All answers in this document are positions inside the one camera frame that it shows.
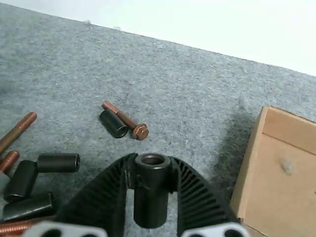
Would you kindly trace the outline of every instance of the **copper-colored bolt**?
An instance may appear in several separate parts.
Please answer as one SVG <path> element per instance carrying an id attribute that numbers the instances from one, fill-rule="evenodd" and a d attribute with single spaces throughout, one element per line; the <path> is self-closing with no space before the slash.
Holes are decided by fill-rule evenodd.
<path id="1" fill-rule="evenodd" d="M 0 164 L 0 172 L 6 173 L 19 159 L 19 157 L 20 153 L 18 151 L 10 151 Z"/>
<path id="2" fill-rule="evenodd" d="M 36 113 L 28 113 L 11 131 L 2 137 L 0 140 L 0 155 L 36 120 L 36 117 Z"/>
<path id="3" fill-rule="evenodd" d="M 112 105 L 109 101 L 104 101 L 102 107 L 106 109 L 112 110 L 128 127 L 132 130 L 132 138 L 137 140 L 144 140 L 148 137 L 149 131 L 147 129 L 146 124 L 136 124 L 129 116 L 124 114 L 114 105 Z"/>
<path id="4" fill-rule="evenodd" d="M 54 216 L 47 216 L 47 217 L 41 217 L 41 218 L 34 218 L 34 219 L 26 220 L 26 221 L 17 221 L 17 222 L 0 224 L 0 236 L 21 234 L 25 230 L 30 228 L 32 225 L 40 221 L 52 220 L 53 218 Z"/>

